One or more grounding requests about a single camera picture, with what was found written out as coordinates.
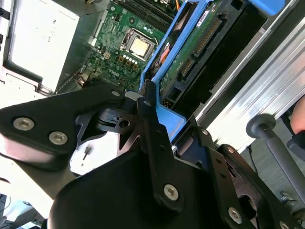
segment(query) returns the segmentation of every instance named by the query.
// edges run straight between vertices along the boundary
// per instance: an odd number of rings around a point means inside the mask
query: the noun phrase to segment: cpu socket
[[[134,28],[129,28],[121,43],[120,49],[129,52],[143,61],[147,61],[156,44],[157,40],[155,38],[147,37],[140,31]]]

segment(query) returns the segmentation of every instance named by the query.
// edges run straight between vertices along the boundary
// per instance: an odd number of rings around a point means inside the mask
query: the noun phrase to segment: orange wire
[[[177,7],[177,10],[180,9],[179,0],[176,0],[176,7]]]

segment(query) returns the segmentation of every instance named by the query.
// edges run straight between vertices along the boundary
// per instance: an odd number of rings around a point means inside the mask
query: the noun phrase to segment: white label
[[[111,69],[109,69],[109,73],[112,74],[112,75],[114,75],[114,76],[116,76],[116,77],[119,77],[119,76],[120,76],[120,74],[116,73],[115,71],[113,71],[113,70],[111,70]]]
[[[204,21],[204,19],[206,18],[206,16],[208,16],[208,14],[209,14],[209,10],[206,10],[204,13],[203,13],[203,15],[202,15],[202,17],[199,19],[199,21],[198,21],[198,23],[197,23],[197,27],[200,27],[201,26],[201,24],[202,24],[202,22]]]

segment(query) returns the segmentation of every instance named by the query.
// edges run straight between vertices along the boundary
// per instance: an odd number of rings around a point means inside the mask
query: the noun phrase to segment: black metal bracket
[[[221,145],[218,152],[225,158],[238,198],[249,197],[256,206],[258,228],[302,228],[232,146]]]
[[[94,114],[106,108],[119,108],[124,101],[124,94],[114,86],[102,85],[3,108],[0,136],[5,152],[1,153],[39,168],[62,169]],[[32,129],[16,127],[14,121],[21,117],[32,121]],[[51,142],[50,134],[56,131],[66,135],[65,144]]]
[[[205,162],[201,160],[202,152],[198,150],[199,147],[216,149],[210,133],[198,126],[194,117],[189,120],[183,134],[175,141],[175,146],[178,148],[176,156],[193,164]]]
[[[145,85],[143,94],[153,94],[152,82]],[[27,129],[29,123],[16,125],[18,118],[31,122],[31,128]],[[85,141],[107,131],[119,133],[120,153],[138,148],[148,156],[156,201],[173,211],[184,207],[171,144],[165,126],[158,122],[152,96],[150,100],[139,96],[135,101],[114,86],[102,84],[1,109],[0,120],[2,155],[47,170],[66,167],[75,148]],[[54,132],[66,141],[54,143],[50,139]]]
[[[224,156],[206,147],[206,160],[222,221],[232,229],[255,229],[243,213]]]

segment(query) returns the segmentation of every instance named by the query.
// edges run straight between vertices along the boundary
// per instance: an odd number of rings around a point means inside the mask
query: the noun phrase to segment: screw
[[[61,131],[54,131],[49,135],[49,140],[55,145],[63,145],[67,143],[68,136]]]
[[[111,93],[112,93],[113,95],[117,96],[117,97],[120,96],[120,93],[118,93],[118,92],[116,92],[116,91],[112,91]]]
[[[164,186],[164,194],[172,201],[176,201],[179,197],[178,190],[170,184]]]
[[[228,149],[228,151],[229,151],[231,154],[233,154],[233,153],[234,153],[234,150],[233,150],[233,148],[232,148],[232,147],[228,146],[228,147],[227,147],[227,149]]]
[[[289,229],[289,227],[287,226],[287,224],[285,224],[284,222],[280,221],[280,226],[281,229]]]
[[[209,135],[209,132],[205,129],[202,129],[202,133],[204,133],[205,135]]]
[[[145,100],[144,100],[144,103],[145,103],[146,105],[148,105],[148,106],[151,106],[151,104],[150,104],[148,101],[145,101]]]
[[[235,223],[237,223],[237,224],[242,223],[242,221],[243,221],[242,217],[240,216],[239,212],[235,208],[229,207],[228,213],[229,213],[229,216],[231,217],[231,219],[233,219]]]
[[[25,117],[15,119],[13,125],[16,129],[23,131],[31,130],[35,126],[32,120]]]

